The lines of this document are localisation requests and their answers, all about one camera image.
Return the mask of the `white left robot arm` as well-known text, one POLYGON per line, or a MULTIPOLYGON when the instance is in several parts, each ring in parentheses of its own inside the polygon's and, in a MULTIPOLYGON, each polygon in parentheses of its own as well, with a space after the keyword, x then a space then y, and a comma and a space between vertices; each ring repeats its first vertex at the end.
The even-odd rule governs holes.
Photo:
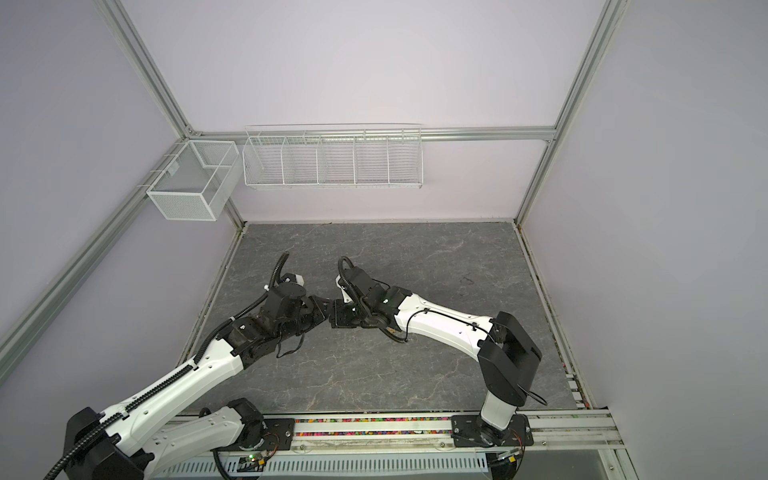
POLYGON ((129 398, 97 412, 86 407, 67 423, 64 450, 46 476, 56 479, 148 479, 200 453, 263 450, 279 444, 263 414, 235 399, 180 425, 171 420, 225 380, 324 323, 333 304, 294 281, 272 283, 244 310, 217 326, 196 353, 129 398))

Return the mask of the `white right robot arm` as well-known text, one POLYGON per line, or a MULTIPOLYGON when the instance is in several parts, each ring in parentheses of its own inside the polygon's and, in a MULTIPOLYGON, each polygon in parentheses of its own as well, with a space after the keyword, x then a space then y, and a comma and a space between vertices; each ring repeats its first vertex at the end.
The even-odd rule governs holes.
POLYGON ((528 399, 546 403, 532 392, 542 351, 512 314, 459 312, 380 282, 363 269, 348 266, 344 259, 339 262, 336 282, 343 299, 335 303, 330 318, 333 327, 377 329, 398 343, 420 335, 475 360, 486 388, 479 414, 483 427, 501 433, 528 399))

